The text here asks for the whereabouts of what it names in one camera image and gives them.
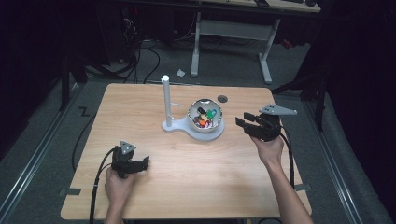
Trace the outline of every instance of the table leg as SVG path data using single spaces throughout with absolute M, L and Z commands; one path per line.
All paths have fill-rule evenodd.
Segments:
M 280 23 L 280 19 L 276 19 L 274 22 L 274 26 L 271 29 L 271 33 L 268 38 L 267 46 L 264 50 L 264 53 L 259 53 L 260 64 L 262 66 L 262 75 L 264 76 L 264 81 L 267 84 L 272 83 L 270 70 L 268 69 L 268 64 L 267 64 L 267 57 L 270 52 L 271 46 L 274 42 L 274 38 L 276 36 L 276 31 L 277 31 L 277 27 L 279 26 L 279 23 Z
M 197 12 L 197 22 L 195 25 L 195 46 L 194 52 L 192 53 L 191 62 L 191 76 L 198 77 L 198 65 L 199 65 L 199 37 L 201 34 L 201 12 Z

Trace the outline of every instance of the black cable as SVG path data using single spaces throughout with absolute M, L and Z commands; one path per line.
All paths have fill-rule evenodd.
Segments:
M 150 73 L 148 73 L 148 74 L 146 75 L 145 80 L 143 80 L 143 84 L 146 84 L 146 81 L 148 80 L 149 76 L 151 76 L 151 74 L 154 73 L 154 71 L 155 71 L 155 70 L 158 68 L 158 66 L 160 65 L 160 55 L 159 55 L 157 52 L 155 52 L 154 50 L 152 50 L 152 49 L 146 49 L 146 50 L 149 50 L 149 51 L 155 53 L 155 54 L 157 55 L 157 57 L 158 57 L 158 62 L 157 62 L 157 65 L 154 67 L 154 69 L 153 69 Z
M 111 165 L 111 163 L 109 163 L 108 165 L 104 166 L 100 172 L 102 173 L 102 171 L 104 171 L 106 169 L 106 167 L 109 166 L 109 165 Z
M 286 130 L 284 127 L 282 127 L 282 128 L 283 128 L 283 130 L 285 131 L 286 137 L 288 138 L 289 145 L 290 145 L 290 147 L 291 147 L 291 138 L 290 138 L 290 134 L 289 134 L 288 130 Z
M 135 61 L 134 67 L 131 69 L 131 71 L 128 73 L 126 78 L 123 80 L 123 83 L 125 83 L 128 80 L 129 76 L 132 74 L 133 71 L 136 71 L 136 67 L 137 67 L 137 64 L 138 64 L 138 59 L 136 59 L 135 55 L 134 55 L 134 61 Z
M 95 182 L 93 184 L 92 198 L 91 198 L 90 224 L 93 224 L 93 214 L 95 212 L 96 192 L 98 190 L 99 176 L 100 176 L 100 174 L 102 173 L 102 171 L 104 169 L 103 164 L 105 163 L 108 155 L 110 155 L 110 153 L 112 153 L 114 150 L 115 150 L 115 148 L 113 147 L 111 150 L 109 150 L 107 152 L 107 154 L 103 158 L 102 163 L 99 166 L 99 170 L 98 170 L 98 173 L 96 175 Z
M 140 47 L 139 47 L 138 56 L 137 56 L 137 62 L 140 62 L 140 56 L 142 55 L 141 54 L 141 50 L 142 50 L 142 45 L 140 45 Z M 134 84 L 137 84 L 137 67 L 134 70 Z
M 142 35 L 141 33 L 133 34 L 133 40 L 136 40 L 136 41 L 133 42 L 132 45 L 127 45 L 127 52 L 131 52 L 132 55 L 131 55 L 130 61 L 128 62 L 128 64 L 125 67 L 121 68 L 120 70 L 112 72 L 112 71 L 109 71 L 109 70 L 105 69 L 103 66 L 99 66 L 98 67 L 98 65 L 96 65 L 96 67 L 94 66 L 93 68 L 98 70 L 99 73 L 96 73 L 96 72 L 92 71 L 91 69 L 89 69 L 87 67 L 85 67 L 85 71 L 87 73 L 90 73 L 90 74 L 95 75 L 95 76 L 107 75 L 107 76 L 110 76 L 110 77 L 114 77 L 116 79 L 122 78 L 122 77 L 120 77 L 118 75 L 128 71 L 129 69 L 132 69 L 132 71 L 133 71 L 134 68 L 137 65 L 137 61 L 135 59 L 134 52 L 135 52 L 135 50 L 137 48 L 140 48 L 140 45 L 141 45 L 140 37 L 141 37 L 141 35 Z
M 206 50 L 215 50 L 215 49 L 218 49 L 218 48 L 220 48 L 221 46 L 222 46 L 222 44 L 223 44 L 223 37 L 222 36 L 215 36 L 215 37 L 213 37 L 213 39 L 215 39 L 215 41 L 212 41 L 212 43 L 214 43 L 214 42 L 216 42 L 216 39 L 218 39 L 219 40 L 219 44 L 217 45 L 217 46 L 215 46 L 214 48 L 205 48 L 204 46 L 203 46 L 203 43 L 200 43 L 200 48 L 201 49 L 206 49 Z
M 289 168 L 289 175 L 290 175 L 290 184 L 291 186 L 294 188 L 294 161 L 293 161 L 293 153 L 291 151 L 291 144 L 288 141 L 288 139 L 286 138 L 286 136 L 281 133 L 280 136 L 283 138 L 283 140 L 286 143 L 286 146 L 289 149 L 289 163 L 290 163 L 290 168 Z
M 81 140 L 81 137 L 82 137 L 82 135 L 84 134 L 85 130 L 88 128 L 88 126 L 90 125 L 90 123 L 93 121 L 93 119 L 94 119 L 95 117 L 96 117 L 96 113 L 91 117 L 90 121 L 88 121 L 88 123 L 87 123 L 87 124 L 85 125 L 85 127 L 82 129 L 82 131 L 81 131 L 81 133 L 79 134 L 79 137 L 78 137 L 78 139 L 77 139 L 77 142 L 76 142 L 76 144 L 75 144 L 75 147 L 73 148 L 73 154 L 72 154 L 72 168 L 73 168 L 73 171 L 74 171 L 74 172 L 76 172 L 76 169 L 77 169 L 77 167 L 76 167 L 76 165 L 75 165 L 74 159 L 75 159 L 75 156 L 76 156 L 76 150 L 77 150 L 78 143 L 79 143 L 79 141 Z
M 259 42 L 258 40 L 255 40 L 255 39 L 249 39 L 249 40 L 245 40 L 245 43 L 238 43 L 236 41 L 230 41 L 228 39 L 230 39 L 230 38 L 224 38 L 223 39 L 224 43 L 236 45 L 236 46 L 245 46 L 245 45 L 250 45 L 250 44 Z
M 178 41 L 178 40 L 184 40 L 184 39 L 188 39 L 188 38 L 191 38 L 191 37 L 195 36 L 195 35 L 190 35 L 190 33 L 191 33 L 192 29 L 194 28 L 194 25 L 196 24 L 196 19 L 197 19 L 197 12 L 195 12 L 194 16 L 192 17 L 190 29 L 182 37 L 174 39 L 174 43 L 176 43 L 176 41 Z
M 194 35 L 186 37 L 184 39 L 174 40 L 173 43 L 181 47 L 189 47 L 195 43 L 194 39 L 189 41 L 189 39 L 191 39 L 192 37 L 194 37 Z

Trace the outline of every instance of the round white base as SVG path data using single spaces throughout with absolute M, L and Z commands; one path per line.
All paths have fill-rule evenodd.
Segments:
M 167 133 L 182 131 L 198 141 L 212 141 L 218 138 L 224 131 L 224 119 L 221 120 L 219 127 L 210 133 L 198 133 L 189 124 L 187 116 L 183 119 L 173 119 L 172 126 L 168 127 L 166 121 L 163 122 L 163 130 Z

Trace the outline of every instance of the dark background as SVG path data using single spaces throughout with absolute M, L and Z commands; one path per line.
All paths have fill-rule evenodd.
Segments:
M 293 45 L 312 44 L 296 79 L 314 73 L 328 75 L 321 84 L 326 85 L 361 166 L 395 220 L 391 207 L 396 198 L 396 146 L 392 139 L 396 125 L 395 1 L 336 0 L 321 1 L 320 5 L 323 14 L 348 15 L 350 21 L 325 22 L 318 32 L 315 22 L 285 19 L 276 42 L 288 39 Z M 176 37 L 173 31 L 185 32 L 192 20 L 186 12 L 160 9 L 138 12 L 142 14 L 144 33 L 169 45 Z M 118 13 L 114 9 L 114 18 Z M 83 49 L 82 54 L 97 63 L 106 64 L 122 55 L 110 48 L 112 41 L 120 40 L 117 32 L 122 24 L 109 23 L 117 24 L 119 18 L 101 15 L 100 7 L 89 4 L 63 6 L 59 10 L 47 1 L 0 3 L 0 158 L 7 155 L 30 115 L 59 79 L 62 59 L 68 50 L 65 46 L 70 43 L 67 41 L 77 46 L 75 50 Z M 73 37 L 71 30 L 84 31 L 82 37 L 86 39 Z M 315 98 L 317 84 L 313 81 L 297 89 L 309 89 Z

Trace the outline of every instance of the white stand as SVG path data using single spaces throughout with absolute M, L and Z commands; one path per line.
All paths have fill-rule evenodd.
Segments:
M 276 19 L 273 26 L 228 21 L 201 20 L 201 13 L 198 12 L 195 28 L 195 46 L 194 52 L 192 53 L 191 76 L 198 76 L 200 35 L 219 35 L 245 39 L 266 40 L 267 46 L 264 50 L 264 53 L 259 54 L 259 60 L 262 66 L 262 75 L 264 77 L 264 81 L 267 84 L 271 84 L 272 79 L 266 60 L 270 52 L 270 48 L 274 42 L 279 23 L 280 19 Z
M 212 141 L 218 138 L 224 131 L 224 120 L 222 119 L 219 127 L 211 133 L 198 133 L 189 124 L 187 116 L 183 119 L 172 120 L 172 126 L 168 127 L 166 121 L 163 122 L 163 130 L 167 133 L 172 132 L 184 132 L 187 133 L 191 138 L 198 141 Z
M 171 112 L 171 96 L 169 88 L 169 76 L 165 75 L 161 79 L 163 83 L 163 97 L 165 100 L 165 114 L 166 120 L 163 122 L 163 130 L 167 133 L 182 131 L 187 133 L 190 137 L 198 141 L 211 141 L 218 138 L 224 131 L 224 120 L 222 119 L 218 128 L 210 133 L 199 133 L 195 131 L 189 123 L 189 119 L 185 116 L 183 119 L 173 119 Z

